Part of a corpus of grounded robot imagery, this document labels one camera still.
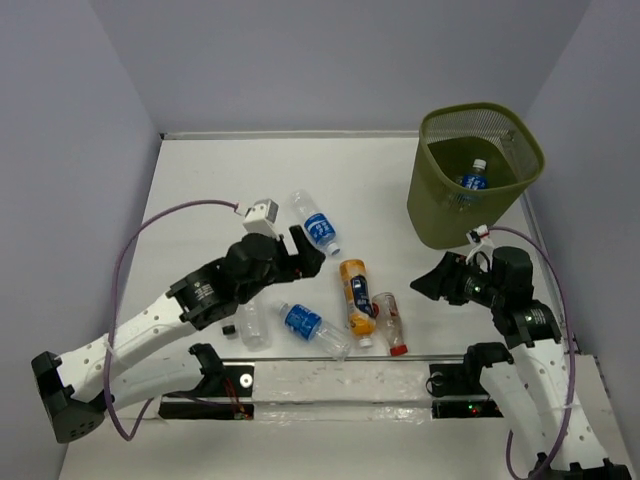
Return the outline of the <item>clear bottle red cap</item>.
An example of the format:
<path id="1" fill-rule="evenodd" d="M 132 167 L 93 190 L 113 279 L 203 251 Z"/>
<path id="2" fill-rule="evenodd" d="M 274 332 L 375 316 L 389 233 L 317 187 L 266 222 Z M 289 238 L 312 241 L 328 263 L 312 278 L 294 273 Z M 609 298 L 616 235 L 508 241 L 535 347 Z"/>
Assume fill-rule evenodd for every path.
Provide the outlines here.
<path id="1" fill-rule="evenodd" d="M 403 324 L 395 296 L 391 292 L 383 292 L 372 298 L 372 307 L 376 328 L 387 343 L 392 357 L 408 353 L 404 340 Z"/>

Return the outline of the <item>blue label bottle white cap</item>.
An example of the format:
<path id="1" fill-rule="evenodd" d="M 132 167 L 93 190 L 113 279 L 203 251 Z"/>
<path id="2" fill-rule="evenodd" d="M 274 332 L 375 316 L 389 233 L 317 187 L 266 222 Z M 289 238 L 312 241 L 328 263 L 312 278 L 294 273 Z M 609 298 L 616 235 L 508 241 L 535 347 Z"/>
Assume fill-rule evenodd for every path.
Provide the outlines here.
<path id="1" fill-rule="evenodd" d="M 478 191 L 488 187 L 486 178 L 487 161 L 483 159 L 475 159 L 471 169 L 465 174 L 458 175 L 454 178 L 454 182 L 464 187 L 466 190 Z M 448 198 L 448 206 L 459 211 L 469 208 L 471 205 L 479 201 L 475 194 L 470 193 L 450 193 Z"/>

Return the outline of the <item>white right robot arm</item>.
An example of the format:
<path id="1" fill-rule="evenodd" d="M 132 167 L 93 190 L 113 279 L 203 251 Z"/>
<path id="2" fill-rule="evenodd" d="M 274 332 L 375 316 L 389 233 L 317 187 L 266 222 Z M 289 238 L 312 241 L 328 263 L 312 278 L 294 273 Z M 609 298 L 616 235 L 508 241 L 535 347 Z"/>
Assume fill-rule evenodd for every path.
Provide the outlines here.
<path id="1" fill-rule="evenodd" d="M 628 479 L 611 461 L 575 392 L 575 359 L 564 349 L 552 310 L 534 297 L 533 264 L 517 247 L 499 247 L 487 267 L 448 252 L 410 284 L 427 298 L 487 308 L 500 342 L 471 345 L 451 374 L 436 376 L 435 396 L 485 391 L 533 460 L 537 479 Z"/>

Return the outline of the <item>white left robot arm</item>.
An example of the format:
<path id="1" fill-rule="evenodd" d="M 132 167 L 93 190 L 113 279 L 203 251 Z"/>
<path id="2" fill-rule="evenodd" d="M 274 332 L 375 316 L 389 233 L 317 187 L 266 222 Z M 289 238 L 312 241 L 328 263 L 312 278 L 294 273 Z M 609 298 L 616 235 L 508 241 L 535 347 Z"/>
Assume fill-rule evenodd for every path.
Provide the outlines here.
<path id="1" fill-rule="evenodd" d="M 198 343 L 164 359 L 163 347 L 233 316 L 264 288 L 313 278 L 325 256 L 298 225 L 289 229 L 296 253 L 281 237 L 248 233 L 226 255 L 174 283 L 115 334 L 63 354 L 45 351 L 31 361 L 55 439 L 68 444 L 90 434 L 107 414 L 184 392 L 209 395 L 226 371 L 215 349 Z"/>

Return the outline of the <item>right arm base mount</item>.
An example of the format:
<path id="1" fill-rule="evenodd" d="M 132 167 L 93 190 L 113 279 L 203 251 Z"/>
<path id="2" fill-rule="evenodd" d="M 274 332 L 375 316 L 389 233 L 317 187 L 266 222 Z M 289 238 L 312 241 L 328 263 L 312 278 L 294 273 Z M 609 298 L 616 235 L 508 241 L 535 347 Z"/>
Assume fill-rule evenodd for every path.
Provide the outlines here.
<path id="1" fill-rule="evenodd" d="M 469 346 L 461 362 L 431 364 L 425 388 L 432 398 L 432 417 L 501 418 L 498 405 L 480 384 L 480 374 L 484 368 L 510 359 L 503 344 L 489 342 Z"/>

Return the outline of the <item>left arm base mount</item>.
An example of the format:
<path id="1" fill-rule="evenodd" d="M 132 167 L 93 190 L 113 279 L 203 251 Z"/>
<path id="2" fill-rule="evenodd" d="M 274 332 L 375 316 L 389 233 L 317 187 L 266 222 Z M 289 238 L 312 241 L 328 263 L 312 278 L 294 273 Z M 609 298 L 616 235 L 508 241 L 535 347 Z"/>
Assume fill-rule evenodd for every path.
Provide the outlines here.
<path id="1" fill-rule="evenodd" d="M 197 360 L 198 382 L 191 389 L 161 398 L 158 415 L 164 420 L 252 420 L 254 367 L 227 364 L 210 344 L 194 344 L 188 353 Z"/>

